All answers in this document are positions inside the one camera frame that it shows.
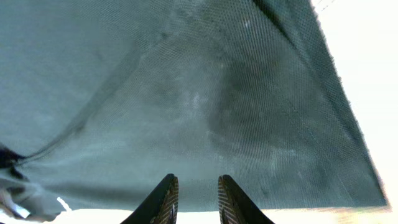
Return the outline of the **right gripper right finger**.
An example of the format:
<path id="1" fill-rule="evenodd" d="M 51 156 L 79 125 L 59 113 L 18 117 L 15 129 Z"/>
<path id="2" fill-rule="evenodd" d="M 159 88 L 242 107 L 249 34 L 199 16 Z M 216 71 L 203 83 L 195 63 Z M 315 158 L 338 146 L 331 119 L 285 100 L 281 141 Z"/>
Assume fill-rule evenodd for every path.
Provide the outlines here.
<path id="1" fill-rule="evenodd" d="M 230 175 L 218 178 L 218 209 L 221 224 L 274 224 Z"/>

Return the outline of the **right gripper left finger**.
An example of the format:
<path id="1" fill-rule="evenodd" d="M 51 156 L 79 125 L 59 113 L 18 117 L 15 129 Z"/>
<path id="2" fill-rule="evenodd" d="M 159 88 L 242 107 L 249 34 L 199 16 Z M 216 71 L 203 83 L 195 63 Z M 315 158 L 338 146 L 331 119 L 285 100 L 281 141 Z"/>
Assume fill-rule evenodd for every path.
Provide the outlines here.
<path id="1" fill-rule="evenodd" d="M 176 224 L 178 178 L 167 174 L 121 224 Z"/>

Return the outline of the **black t-shirt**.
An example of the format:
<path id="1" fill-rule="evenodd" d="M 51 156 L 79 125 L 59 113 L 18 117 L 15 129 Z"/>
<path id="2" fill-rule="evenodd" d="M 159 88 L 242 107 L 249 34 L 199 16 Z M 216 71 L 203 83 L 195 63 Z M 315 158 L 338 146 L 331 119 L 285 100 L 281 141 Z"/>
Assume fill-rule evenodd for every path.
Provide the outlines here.
<path id="1" fill-rule="evenodd" d="M 2 0 L 1 189 L 35 215 L 386 199 L 308 0 Z"/>

